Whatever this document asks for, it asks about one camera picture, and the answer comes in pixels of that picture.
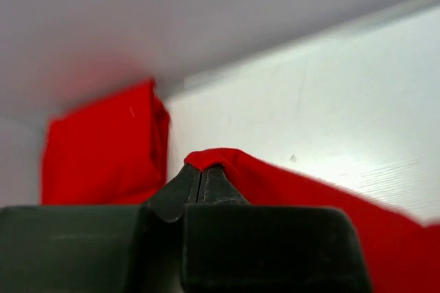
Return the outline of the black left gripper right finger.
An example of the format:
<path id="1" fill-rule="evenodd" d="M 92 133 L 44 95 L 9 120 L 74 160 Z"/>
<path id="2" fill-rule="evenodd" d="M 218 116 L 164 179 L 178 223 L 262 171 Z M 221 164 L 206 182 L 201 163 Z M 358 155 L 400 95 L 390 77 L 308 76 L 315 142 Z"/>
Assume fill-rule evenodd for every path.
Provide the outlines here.
<path id="1" fill-rule="evenodd" d="M 325 207 L 253 206 L 220 166 L 182 217 L 185 292 L 371 292 L 349 218 Z"/>

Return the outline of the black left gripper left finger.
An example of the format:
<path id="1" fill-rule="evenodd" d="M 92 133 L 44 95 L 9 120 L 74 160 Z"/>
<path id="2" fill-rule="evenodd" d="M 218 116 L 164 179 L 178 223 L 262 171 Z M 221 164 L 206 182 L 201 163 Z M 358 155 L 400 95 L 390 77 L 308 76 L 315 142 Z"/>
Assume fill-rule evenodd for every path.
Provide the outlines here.
<path id="1" fill-rule="evenodd" d="M 2 208 L 1 291 L 181 292 L 181 220 L 200 179 L 186 164 L 139 205 Z"/>

